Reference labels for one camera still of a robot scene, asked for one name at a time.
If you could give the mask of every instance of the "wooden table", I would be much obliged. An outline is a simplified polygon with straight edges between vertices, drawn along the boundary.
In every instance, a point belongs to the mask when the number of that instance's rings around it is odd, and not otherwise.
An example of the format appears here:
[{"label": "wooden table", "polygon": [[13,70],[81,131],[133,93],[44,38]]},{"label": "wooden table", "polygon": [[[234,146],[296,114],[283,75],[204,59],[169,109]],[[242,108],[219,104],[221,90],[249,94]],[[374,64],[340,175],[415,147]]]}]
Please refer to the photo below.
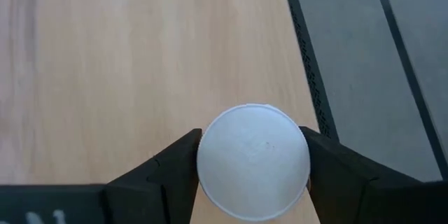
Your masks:
[{"label": "wooden table", "polygon": [[0,183],[108,182],[248,102],[317,129],[286,0],[0,0]]}]

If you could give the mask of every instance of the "paper cup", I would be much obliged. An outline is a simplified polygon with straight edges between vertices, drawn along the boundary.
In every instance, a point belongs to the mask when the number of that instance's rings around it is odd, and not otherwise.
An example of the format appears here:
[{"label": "paper cup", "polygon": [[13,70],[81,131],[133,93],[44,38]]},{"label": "paper cup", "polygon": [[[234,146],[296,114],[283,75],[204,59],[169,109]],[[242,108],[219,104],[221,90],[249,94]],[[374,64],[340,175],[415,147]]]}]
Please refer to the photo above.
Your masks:
[{"label": "paper cup", "polygon": [[307,186],[309,151],[299,127],[270,105],[246,104],[220,114],[197,152],[207,197],[244,221],[284,214]]}]

